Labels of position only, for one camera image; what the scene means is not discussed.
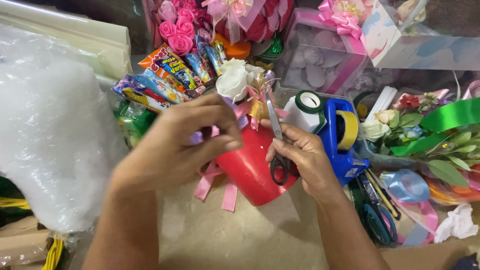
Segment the red wrapping paper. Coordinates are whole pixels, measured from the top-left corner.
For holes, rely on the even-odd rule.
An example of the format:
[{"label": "red wrapping paper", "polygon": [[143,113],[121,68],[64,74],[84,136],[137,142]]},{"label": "red wrapping paper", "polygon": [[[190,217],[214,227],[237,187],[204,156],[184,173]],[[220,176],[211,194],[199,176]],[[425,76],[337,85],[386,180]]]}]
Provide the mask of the red wrapping paper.
[{"label": "red wrapping paper", "polygon": [[272,130],[258,125],[258,131],[255,131],[247,125],[242,129],[242,137],[245,144],[242,149],[225,153],[215,161],[253,206],[264,205],[287,191],[297,178],[289,174],[284,186],[273,182],[265,162],[274,138]]}]

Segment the blue scissors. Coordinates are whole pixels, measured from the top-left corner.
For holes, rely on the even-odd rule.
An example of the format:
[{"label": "blue scissors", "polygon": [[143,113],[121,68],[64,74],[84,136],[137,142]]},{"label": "blue scissors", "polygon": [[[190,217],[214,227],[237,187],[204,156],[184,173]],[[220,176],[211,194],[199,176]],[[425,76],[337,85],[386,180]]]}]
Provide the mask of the blue scissors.
[{"label": "blue scissors", "polygon": [[[270,116],[270,122],[272,122],[272,130],[275,133],[275,137],[283,141],[282,128],[280,127],[280,123],[278,122],[278,118],[276,117],[275,108],[273,106],[272,100],[270,99],[270,95],[268,93],[265,95],[265,99],[267,101],[268,115]],[[272,176],[272,180],[273,182],[275,182],[275,184],[279,186],[285,185],[287,183],[288,174],[291,174],[292,176],[295,176],[295,177],[300,177],[300,174],[294,172],[291,169],[290,167],[291,163],[292,161],[290,159],[287,159],[278,153],[275,154],[275,157],[273,158],[272,163],[270,164],[270,175]],[[282,181],[278,181],[274,174],[275,169],[278,167],[282,168],[283,170]]]},{"label": "blue scissors", "polygon": [[380,205],[381,199],[365,173],[348,184],[360,221],[372,240],[390,246],[398,239],[396,227],[387,209]]}]

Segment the hand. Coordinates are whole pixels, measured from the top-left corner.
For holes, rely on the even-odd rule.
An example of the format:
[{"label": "hand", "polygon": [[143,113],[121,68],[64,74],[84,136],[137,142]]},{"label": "hand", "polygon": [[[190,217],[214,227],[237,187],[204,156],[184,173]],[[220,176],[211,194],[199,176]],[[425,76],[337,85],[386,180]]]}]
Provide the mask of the hand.
[{"label": "hand", "polygon": [[[262,119],[260,124],[272,128],[270,120]],[[280,127],[285,141],[274,138],[265,161],[272,162],[276,152],[292,160],[302,177],[303,188],[317,201],[331,197],[332,191],[342,191],[320,137],[288,124],[280,123]]]},{"label": "hand", "polygon": [[[220,135],[211,137],[212,125]],[[204,142],[190,136],[202,131]],[[243,147],[233,110],[211,94],[172,106],[158,116],[140,144],[116,167],[114,185],[127,192],[156,190],[181,184],[221,154]]]}]

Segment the red artificial flower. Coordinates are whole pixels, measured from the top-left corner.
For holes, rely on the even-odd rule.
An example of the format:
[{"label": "red artificial flower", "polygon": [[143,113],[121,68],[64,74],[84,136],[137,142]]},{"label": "red artificial flower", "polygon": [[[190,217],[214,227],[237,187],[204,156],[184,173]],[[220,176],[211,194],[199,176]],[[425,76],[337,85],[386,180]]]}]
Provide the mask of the red artificial flower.
[{"label": "red artificial flower", "polygon": [[404,95],[400,100],[400,103],[402,103],[403,107],[411,107],[411,108],[420,107],[419,98],[414,95],[411,95],[411,96]]}]

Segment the blue tape dispenser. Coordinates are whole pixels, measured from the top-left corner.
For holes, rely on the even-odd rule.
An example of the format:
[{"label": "blue tape dispenser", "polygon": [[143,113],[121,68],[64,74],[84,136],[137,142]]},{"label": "blue tape dispenser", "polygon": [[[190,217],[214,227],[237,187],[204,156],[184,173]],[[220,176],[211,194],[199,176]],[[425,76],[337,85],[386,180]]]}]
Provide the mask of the blue tape dispenser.
[{"label": "blue tape dispenser", "polygon": [[331,98],[324,106],[326,125],[317,133],[342,186],[370,165],[368,160],[354,158],[352,145],[358,135],[358,120],[353,106],[344,99]]}]

